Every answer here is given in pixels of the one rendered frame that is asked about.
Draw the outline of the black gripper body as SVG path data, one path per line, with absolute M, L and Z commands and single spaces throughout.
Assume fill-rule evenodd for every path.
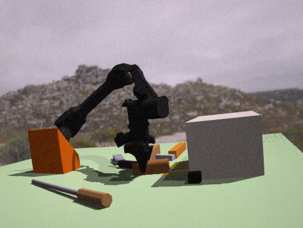
M 155 137 L 149 135 L 148 126 L 148 120 L 129 121 L 128 129 L 132 139 L 123 146 L 124 153 L 146 152 L 149 143 L 155 144 Z

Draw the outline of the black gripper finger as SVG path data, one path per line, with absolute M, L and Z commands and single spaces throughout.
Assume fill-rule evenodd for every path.
M 150 156 L 151 156 L 153 147 L 154 147 L 154 146 L 149 146 L 149 147 L 148 147 L 148 149 L 150 150 L 148 160 L 150 160 Z
M 145 169 L 147 167 L 149 152 L 150 152 L 150 150 L 147 150 L 146 152 L 129 153 L 129 154 L 132 154 L 133 156 L 135 156 L 141 172 L 145 172 Z

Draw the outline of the grey rod with brown handle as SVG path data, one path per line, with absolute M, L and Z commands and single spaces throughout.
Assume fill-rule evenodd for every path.
M 112 196 L 108 193 L 94 191 L 90 189 L 81 188 L 78 190 L 66 188 L 64 186 L 54 185 L 47 182 L 42 182 L 36 179 L 32 179 L 32 183 L 51 188 L 71 195 L 76 195 L 78 199 L 86 201 L 91 204 L 108 207 L 111 206 Z

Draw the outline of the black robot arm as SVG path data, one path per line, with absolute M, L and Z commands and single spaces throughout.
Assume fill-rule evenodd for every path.
M 129 73 L 130 74 L 129 74 Z M 132 77 L 132 78 L 131 78 Z M 165 118 L 169 114 L 169 99 L 158 97 L 146 81 L 143 72 L 136 64 L 119 64 L 108 73 L 106 81 L 79 106 L 65 111 L 54 123 L 69 142 L 70 137 L 78 133 L 86 123 L 86 116 L 113 90 L 120 89 L 134 82 L 133 94 L 138 100 L 126 99 L 122 107 L 127 107 L 128 121 Z M 132 139 L 130 132 L 117 133 L 114 138 L 117 147 L 121 147 Z

